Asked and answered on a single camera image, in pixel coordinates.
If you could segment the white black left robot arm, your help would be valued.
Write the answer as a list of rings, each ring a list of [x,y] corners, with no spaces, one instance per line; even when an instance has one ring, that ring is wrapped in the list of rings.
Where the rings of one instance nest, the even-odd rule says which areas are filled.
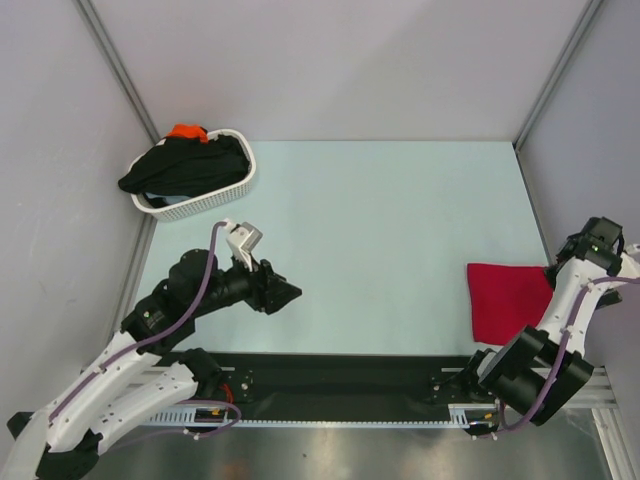
[[[299,287],[252,254],[262,238],[253,225],[214,224],[206,249],[181,255],[165,279],[122,321],[102,353],[62,394],[7,422],[14,446],[4,479],[81,479],[131,430],[178,404],[207,405],[218,426],[185,427],[198,441],[242,419],[223,371],[201,348],[183,352],[167,370],[133,391],[130,382],[195,331],[198,318],[238,303],[271,315],[301,297]]]

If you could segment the red t shirt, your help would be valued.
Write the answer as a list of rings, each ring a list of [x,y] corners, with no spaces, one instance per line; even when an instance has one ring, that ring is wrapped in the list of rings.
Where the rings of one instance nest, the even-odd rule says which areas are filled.
[[[524,327],[536,327],[553,296],[542,266],[469,263],[466,277],[478,343],[505,346]]]

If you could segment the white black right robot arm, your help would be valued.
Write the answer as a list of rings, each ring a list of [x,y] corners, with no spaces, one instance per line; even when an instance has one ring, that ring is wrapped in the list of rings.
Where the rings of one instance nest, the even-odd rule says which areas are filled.
[[[546,423],[588,383],[589,325],[621,302],[621,287],[638,284],[638,253],[620,224],[591,217],[549,266],[467,265],[472,334],[487,347],[471,357],[461,388],[496,401],[493,433]]]

